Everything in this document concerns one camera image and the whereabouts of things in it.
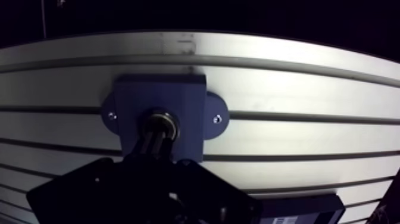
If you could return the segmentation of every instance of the dark background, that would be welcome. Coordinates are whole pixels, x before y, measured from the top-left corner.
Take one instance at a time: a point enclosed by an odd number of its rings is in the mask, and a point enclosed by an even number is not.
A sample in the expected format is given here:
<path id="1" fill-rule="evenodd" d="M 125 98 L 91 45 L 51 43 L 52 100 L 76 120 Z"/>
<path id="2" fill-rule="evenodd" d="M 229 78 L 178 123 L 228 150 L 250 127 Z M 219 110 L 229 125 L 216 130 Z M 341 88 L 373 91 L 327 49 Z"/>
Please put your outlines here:
<path id="1" fill-rule="evenodd" d="M 400 61 L 396 1 L 60 1 L 0 0 L 0 47 L 93 33 L 179 29 L 295 39 Z"/>

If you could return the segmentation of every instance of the screw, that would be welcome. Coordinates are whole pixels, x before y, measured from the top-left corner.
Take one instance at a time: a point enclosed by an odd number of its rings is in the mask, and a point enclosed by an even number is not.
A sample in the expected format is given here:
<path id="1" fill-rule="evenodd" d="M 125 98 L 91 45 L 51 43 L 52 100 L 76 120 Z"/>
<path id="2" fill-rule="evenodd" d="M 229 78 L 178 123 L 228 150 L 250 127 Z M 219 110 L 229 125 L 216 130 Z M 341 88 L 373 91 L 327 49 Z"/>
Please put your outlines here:
<path id="1" fill-rule="evenodd" d="M 217 114 L 213 119 L 212 122 L 214 122 L 214 124 L 219 124 L 222 122 L 222 117 L 221 115 Z"/>
<path id="2" fill-rule="evenodd" d="M 114 112 L 109 112 L 108 113 L 108 118 L 110 120 L 116 120 L 117 119 L 117 115 Z"/>

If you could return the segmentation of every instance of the white slatwall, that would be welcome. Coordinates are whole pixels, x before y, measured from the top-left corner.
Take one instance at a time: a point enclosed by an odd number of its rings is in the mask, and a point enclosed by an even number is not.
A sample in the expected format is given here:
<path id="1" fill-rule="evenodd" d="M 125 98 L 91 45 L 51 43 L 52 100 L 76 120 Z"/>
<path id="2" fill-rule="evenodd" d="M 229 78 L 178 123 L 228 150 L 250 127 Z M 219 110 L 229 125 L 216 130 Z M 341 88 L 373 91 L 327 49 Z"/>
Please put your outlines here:
<path id="1" fill-rule="evenodd" d="M 30 70 L 35 64 L 13 65 L 112 56 L 123 56 L 122 60 L 133 64 L 51 67 L 48 62 L 46 69 L 35 70 Z M 179 63 L 182 58 L 191 61 Z M 207 66 L 221 58 L 230 65 Z M 244 59 L 252 60 L 247 68 Z M 148 64 L 152 60 L 158 64 Z M 168 62 L 175 65 L 161 65 Z M 252 66 L 256 62 L 262 65 Z M 231 120 L 221 136 L 205 142 L 204 154 L 214 159 L 204 161 L 204 167 L 238 188 L 257 192 L 252 194 L 255 197 L 335 192 L 349 206 L 340 223 L 371 215 L 391 183 L 388 177 L 396 175 L 400 164 L 400 89 L 394 87 L 400 86 L 399 65 L 272 38 L 125 33 L 60 39 L 0 51 L 0 217 L 15 223 L 23 222 L 7 215 L 37 223 L 29 212 L 26 191 L 104 154 L 117 155 L 120 151 L 118 136 L 105 128 L 98 114 L 33 113 L 16 111 L 18 108 L 96 108 L 121 74 L 186 74 L 192 70 L 192 63 L 195 73 L 207 76 L 208 90 L 222 96 L 232 114 L 306 114 L 310 118 L 301 122 Z M 282 64 L 290 69 L 273 70 Z M 28 70 L 17 71 L 18 67 Z M 309 74 L 304 69 L 314 72 Z M 323 76 L 315 71 L 323 71 Z M 351 80 L 347 72 L 356 80 Z M 310 122 L 320 115 L 389 122 Z M 363 156 L 379 152 L 391 154 Z M 356 156 L 346 158 L 348 154 Z M 224 155 L 229 157 L 218 161 Z M 302 155 L 340 158 L 293 160 Z M 264 156 L 265 161 L 241 160 L 241 156 Z M 274 156 L 283 159 L 274 161 Z"/>

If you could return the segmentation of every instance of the black bracket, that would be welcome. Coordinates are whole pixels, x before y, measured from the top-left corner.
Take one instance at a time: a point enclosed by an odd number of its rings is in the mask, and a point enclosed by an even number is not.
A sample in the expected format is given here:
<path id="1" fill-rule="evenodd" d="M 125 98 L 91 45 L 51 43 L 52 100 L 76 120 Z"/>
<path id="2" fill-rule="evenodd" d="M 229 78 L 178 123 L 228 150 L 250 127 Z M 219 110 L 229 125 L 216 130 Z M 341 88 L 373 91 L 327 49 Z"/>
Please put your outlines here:
<path id="1" fill-rule="evenodd" d="M 128 74 L 118 78 L 103 102 L 101 116 L 106 127 L 119 135 L 123 155 L 140 138 L 139 122 L 149 111 L 163 111 L 179 124 L 173 160 L 202 161 L 203 141 L 223 133 L 229 124 L 224 100 L 207 92 L 204 75 Z"/>

